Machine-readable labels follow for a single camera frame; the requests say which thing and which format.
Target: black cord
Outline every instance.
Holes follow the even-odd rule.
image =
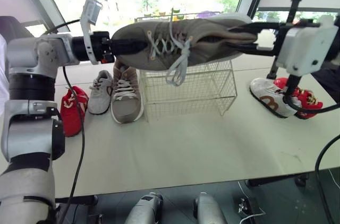
[[[57,109],[57,116],[58,116],[58,120],[60,120],[62,122],[63,121],[62,115],[60,114],[58,109]]]
[[[334,223],[334,220],[332,218],[332,215],[330,214],[328,203],[326,201],[325,192],[324,192],[324,189],[322,188],[322,185],[321,185],[320,175],[319,175],[319,168],[320,168],[321,160],[322,160],[323,156],[325,155],[326,151],[329,149],[329,147],[332,146],[332,144],[334,144],[339,139],[340,139],[340,135],[336,136],[329,143],[326,144],[326,146],[320,152],[320,154],[319,154],[319,156],[317,158],[317,162],[315,164],[315,175],[316,175],[316,179],[317,179],[317,186],[318,186],[318,189],[319,189],[322,206],[324,207],[324,211],[325,211],[325,214],[326,214],[326,217],[327,217],[327,220],[328,220],[329,224],[335,224],[335,223]]]
[[[328,106],[328,107],[325,107],[323,109],[315,109],[315,110],[303,109],[303,108],[296,106],[293,103],[292,96],[287,96],[287,95],[284,96],[284,102],[287,103],[294,110],[301,111],[301,112],[306,113],[306,114],[322,114],[322,113],[326,113],[328,111],[333,111],[337,108],[340,108],[340,103],[337,103],[335,105]]]
[[[77,209],[78,209],[78,204],[76,205],[75,209],[74,209],[74,214],[73,214],[73,219],[72,219],[72,222],[71,224],[75,224],[74,220],[75,220],[75,214],[77,213]]]
[[[67,201],[67,205],[66,205],[66,208],[65,210],[63,211],[63,214],[59,220],[59,224],[62,224],[64,222],[64,219],[65,219],[65,216],[67,214],[67,211],[69,210],[70,208],[70,204],[71,204],[71,200],[72,200],[72,197],[73,197],[73,194],[74,194],[74,190],[75,190],[75,186],[77,184],[77,180],[78,180],[78,175],[79,175],[79,171],[80,171],[80,167],[81,167],[81,163],[83,162],[83,157],[84,157],[84,150],[85,150],[85,131],[84,131],[84,120],[83,118],[81,117],[81,110],[80,110],[80,105],[79,105],[79,102],[78,102],[78,98],[77,98],[77,94],[74,92],[70,82],[69,82],[69,79],[67,78],[67,75],[66,75],[66,69],[65,69],[65,66],[63,66],[63,73],[64,73],[64,77],[65,77],[65,80],[72,92],[72,94],[74,95],[74,98],[75,98],[75,102],[76,102],[76,109],[78,111],[78,115],[79,115],[79,118],[80,118],[80,127],[81,127],[81,135],[82,135],[82,145],[81,145],[81,153],[80,153],[80,159],[79,159],[79,163],[78,163],[78,166],[76,168],[76,172],[75,172],[75,175],[74,175],[74,180],[73,180],[73,185],[72,185],[72,189],[71,189],[71,192],[70,192],[70,197]]]
[[[76,22],[79,22],[79,21],[80,21],[80,19],[77,19],[77,20],[68,21],[68,22],[65,22],[65,23],[63,23],[63,24],[60,24],[60,25],[58,25],[58,26],[55,26],[54,28],[51,28],[51,29],[46,30],[46,31],[42,34],[42,36],[43,36],[43,35],[50,34],[50,33],[54,32],[54,31],[56,31],[58,28],[61,28],[61,27],[63,27],[63,26],[67,26],[67,25],[69,25],[69,24],[76,23]]]

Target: table surface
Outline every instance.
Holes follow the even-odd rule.
[[[265,77],[272,58],[242,55],[233,60],[238,97],[223,117],[217,113],[164,117],[148,123],[117,124],[108,111],[86,113],[86,149],[75,196],[138,189],[222,182],[312,171],[325,144],[339,134],[338,110],[309,120],[280,119],[249,93],[252,79]],[[112,64],[68,67],[72,84],[89,85]],[[287,76],[279,70],[279,76]],[[66,94],[62,73],[56,80],[60,106]],[[311,76],[300,86],[311,89],[324,106],[332,98]],[[340,166],[340,146],[325,154],[321,167]],[[70,193],[81,151],[81,135],[66,138],[66,151],[54,161],[56,197]],[[0,157],[0,171],[7,166]]]

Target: wire basket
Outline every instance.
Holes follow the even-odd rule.
[[[140,71],[144,114],[148,121],[163,116],[217,112],[224,115],[237,92],[231,61],[188,67],[179,87],[165,81],[166,72]]]

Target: shoelace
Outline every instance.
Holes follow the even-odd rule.
[[[99,81],[94,80],[93,85],[90,86],[90,90],[93,90],[93,94],[98,96],[103,92],[103,88],[101,87],[102,81],[99,79]]]
[[[131,87],[129,81],[120,79],[117,83],[117,89],[115,89],[115,93],[113,95],[114,100],[122,100],[123,97],[134,98],[137,95],[134,93],[135,89]]]
[[[305,90],[299,89],[299,94],[304,94]],[[318,104],[318,100],[317,98],[314,96],[313,92],[308,90],[308,92],[310,93],[310,96],[307,97],[307,103],[309,105],[317,105]]]
[[[162,39],[157,39],[156,41],[153,40],[151,37],[152,32],[148,31],[147,36],[149,41],[151,42],[152,49],[151,49],[151,59],[154,59],[156,57],[156,54],[160,56],[164,56],[164,54],[168,54],[173,52],[175,47],[181,49],[181,56],[170,66],[166,73],[166,82],[168,84],[172,84],[175,86],[180,86],[186,76],[186,70],[188,68],[188,58],[190,55],[190,41],[192,40],[192,37],[189,37],[188,40],[183,40],[181,37],[178,37],[178,40],[174,38],[173,32],[172,32],[172,19],[173,19],[173,14],[174,10],[172,9],[171,11],[171,18],[170,18],[170,23],[169,23],[169,31],[170,31],[170,40],[164,40]],[[163,47],[162,50],[160,51],[157,47],[159,43],[162,43]]]
[[[73,106],[73,101],[75,100],[74,95],[71,94],[71,97],[68,99],[69,104],[64,101],[64,107],[71,108]]]

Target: gray sneaker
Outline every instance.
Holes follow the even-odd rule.
[[[117,55],[117,59],[141,70],[168,70],[167,83],[178,86],[183,83],[188,66],[230,59],[240,54],[226,43],[255,42],[256,35],[229,32],[232,27],[248,23],[251,23],[248,16],[235,13],[209,19],[143,21],[119,29],[112,38],[147,42],[144,50],[133,55]]]
[[[136,69],[116,60],[113,67],[113,94],[111,114],[118,123],[129,123],[143,114]]]

